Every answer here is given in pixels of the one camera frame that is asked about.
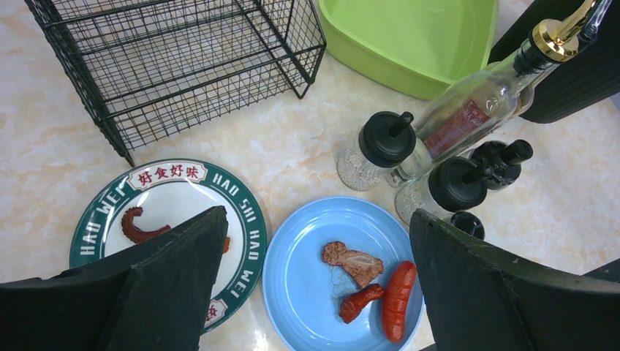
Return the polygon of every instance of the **sausage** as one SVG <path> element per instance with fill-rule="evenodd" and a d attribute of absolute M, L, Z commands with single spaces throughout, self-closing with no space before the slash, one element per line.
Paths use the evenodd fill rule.
<path fill-rule="evenodd" d="M 349 324 L 357 318 L 370 301 L 380 299 L 385 291 L 379 284 L 370 284 L 364 290 L 347 296 L 340 304 L 339 316 Z"/>
<path fill-rule="evenodd" d="M 381 322 L 387 340 L 399 342 L 405 331 L 407 303 L 415 282 L 417 269 L 410 261 L 403 261 L 394 271 L 385 290 Z"/>
<path fill-rule="evenodd" d="M 226 237 L 226 241 L 224 242 L 224 253 L 228 252 L 228 248 L 230 247 L 230 237 Z"/>

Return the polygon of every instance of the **cut sausage piece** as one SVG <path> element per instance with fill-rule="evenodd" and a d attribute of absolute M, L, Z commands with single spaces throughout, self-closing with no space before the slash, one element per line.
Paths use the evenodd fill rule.
<path fill-rule="evenodd" d="M 349 250 L 344 243 L 334 241 L 325 245 L 323 262 L 342 267 L 349 274 L 359 289 L 363 289 L 383 273 L 383 261 L 363 252 Z"/>
<path fill-rule="evenodd" d="M 399 342 L 404 337 L 405 314 L 416 274 L 415 265 L 410 261 L 403 261 L 392 274 L 385 289 L 381 322 L 385 337 L 391 342 Z"/>
<path fill-rule="evenodd" d="M 224 253 L 227 253 L 229 248 L 230 248 L 230 237 L 227 236 L 226 241 L 224 242 Z"/>
<path fill-rule="evenodd" d="M 346 324 L 349 324 L 360 315 L 366 305 L 371 301 L 379 300 L 383 297 L 384 293 L 385 291 L 381 285 L 370 284 L 364 288 L 364 290 L 347 296 L 340 304 L 340 313 L 338 316 L 340 316 Z"/>

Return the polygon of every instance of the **black container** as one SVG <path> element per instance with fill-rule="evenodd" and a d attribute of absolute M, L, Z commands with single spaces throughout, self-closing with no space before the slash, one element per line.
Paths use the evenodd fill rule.
<path fill-rule="evenodd" d="M 478 165 L 490 166 L 493 175 L 485 179 L 486 186 L 489 190 L 502 190 L 519 178 L 521 163 L 533 155 L 532 146 L 525 140 L 515 140 L 510 145 L 492 140 L 474 149 L 469 159 Z"/>
<path fill-rule="evenodd" d="M 479 238 L 480 240 L 484 240 L 485 231 L 484 225 L 482 221 L 474 214 L 469 212 L 461 211 L 453 214 L 450 218 L 444 219 L 446 222 L 450 223 L 454 228 L 471 235 L 475 238 Z"/>
<path fill-rule="evenodd" d="M 26 0 L 118 154 L 314 82 L 311 0 Z"/>
<path fill-rule="evenodd" d="M 564 20 L 583 0 L 535 0 L 495 44 L 489 63 L 501 61 L 547 18 Z M 561 64 L 535 89 L 534 103 L 521 117 L 551 123 L 620 92 L 620 1 L 611 3 L 598 38 L 584 52 Z"/>

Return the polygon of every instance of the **glass jar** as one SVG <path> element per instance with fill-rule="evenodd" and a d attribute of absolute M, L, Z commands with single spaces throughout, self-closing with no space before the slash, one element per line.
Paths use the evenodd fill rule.
<path fill-rule="evenodd" d="M 383 168 L 370 162 L 362 153 L 360 142 L 356 138 L 338 159 L 336 170 L 346 186 L 358 192 L 365 192 L 372 189 L 384 174 L 393 170 L 393 167 Z"/>
<path fill-rule="evenodd" d="M 491 174 L 490 167 L 463 157 L 450 157 L 396 194 L 396 213 L 409 223 L 418 208 L 438 218 L 474 208 L 486 198 L 484 180 Z"/>
<path fill-rule="evenodd" d="M 336 164 L 338 176 L 349 188 L 365 192 L 375 186 L 415 147 L 413 115 L 375 113 Z"/>
<path fill-rule="evenodd" d="M 431 195 L 431 190 L 428 188 L 430 175 L 426 173 L 422 178 L 407 184 L 396 194 L 394 201 L 396 213 L 403 222 L 409 224 L 411 216 L 418 208 L 428 211 L 437 218 L 452 216 L 452 212 L 441 207 Z"/>

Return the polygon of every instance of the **bottle label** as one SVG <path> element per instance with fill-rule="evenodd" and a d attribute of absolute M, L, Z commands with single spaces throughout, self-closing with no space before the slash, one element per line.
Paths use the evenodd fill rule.
<path fill-rule="evenodd" d="M 474 100 L 469 100 L 460 110 L 452 114 L 441 128 L 430 134 L 424 140 L 424 145 L 431 157 L 436 159 L 489 119 Z"/>

